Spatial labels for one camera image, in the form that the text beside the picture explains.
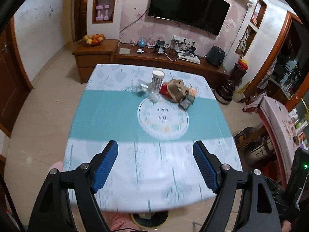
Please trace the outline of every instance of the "router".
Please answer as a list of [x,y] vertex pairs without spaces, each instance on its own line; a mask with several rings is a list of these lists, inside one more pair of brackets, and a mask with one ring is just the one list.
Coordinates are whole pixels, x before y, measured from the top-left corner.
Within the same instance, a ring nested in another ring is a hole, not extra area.
[[191,53],[188,54],[187,56],[183,56],[184,51],[181,51],[181,50],[176,50],[176,52],[177,52],[177,56],[179,59],[186,60],[186,61],[196,63],[196,64],[200,64],[200,60],[197,56],[193,56]]

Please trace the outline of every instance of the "fruit basket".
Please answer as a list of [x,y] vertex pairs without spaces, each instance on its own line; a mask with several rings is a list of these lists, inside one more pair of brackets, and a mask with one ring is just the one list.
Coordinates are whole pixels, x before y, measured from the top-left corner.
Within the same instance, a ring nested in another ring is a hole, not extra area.
[[85,35],[83,40],[89,46],[97,46],[100,45],[105,39],[103,34],[94,34],[92,37]]

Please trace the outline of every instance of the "blue gripper pad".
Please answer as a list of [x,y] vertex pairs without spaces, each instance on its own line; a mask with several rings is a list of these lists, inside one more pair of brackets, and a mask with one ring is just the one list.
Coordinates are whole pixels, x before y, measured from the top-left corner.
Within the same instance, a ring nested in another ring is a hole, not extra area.
[[117,142],[113,142],[109,150],[107,151],[105,157],[103,158],[100,166],[95,171],[94,182],[92,184],[92,190],[96,193],[99,189],[101,189],[106,179],[114,165],[114,162],[118,155],[118,144]]
[[197,142],[193,144],[193,156],[206,186],[215,193],[218,189],[216,173]]

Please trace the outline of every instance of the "television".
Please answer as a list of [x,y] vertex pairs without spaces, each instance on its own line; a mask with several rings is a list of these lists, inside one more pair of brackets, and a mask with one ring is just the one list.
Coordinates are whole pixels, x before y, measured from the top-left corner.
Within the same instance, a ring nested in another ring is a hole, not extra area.
[[218,36],[229,7],[224,0],[151,0],[148,16],[181,22]]

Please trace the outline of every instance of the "orange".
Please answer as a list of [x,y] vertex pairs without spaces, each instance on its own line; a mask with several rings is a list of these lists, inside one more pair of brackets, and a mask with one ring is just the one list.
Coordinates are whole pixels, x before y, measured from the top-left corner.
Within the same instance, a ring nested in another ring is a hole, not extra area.
[[93,35],[93,36],[92,36],[92,40],[98,39],[99,36],[100,36],[99,34]]

